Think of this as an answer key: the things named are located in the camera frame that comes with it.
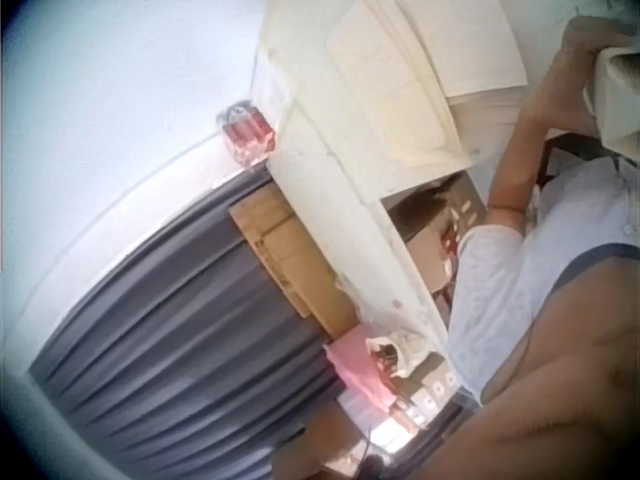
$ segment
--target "skin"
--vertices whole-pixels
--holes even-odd
[[[551,128],[592,134],[582,92],[597,53],[630,44],[628,27],[580,17],[523,106],[496,172],[488,224],[524,234]],[[638,262],[610,259],[555,292],[483,391],[485,408],[414,478],[602,478],[638,435]]]

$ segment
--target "hand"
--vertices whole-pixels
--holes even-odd
[[[598,17],[576,17],[569,22],[562,47],[538,89],[523,107],[523,115],[544,129],[557,128],[597,136],[595,119],[583,92],[596,58],[608,47],[628,47],[636,27]]]

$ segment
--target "white shirt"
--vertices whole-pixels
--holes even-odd
[[[611,158],[593,160],[547,184],[526,238],[484,225],[462,239],[448,348],[478,401],[572,260],[605,244],[640,246],[640,176],[620,164],[618,172]]]

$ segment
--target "pink bag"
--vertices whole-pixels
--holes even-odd
[[[397,399],[380,380],[375,361],[369,355],[365,340],[367,330],[363,325],[350,330],[331,345],[325,345],[327,358],[336,368],[336,372],[344,383],[365,395],[369,401],[389,412],[389,407]]]

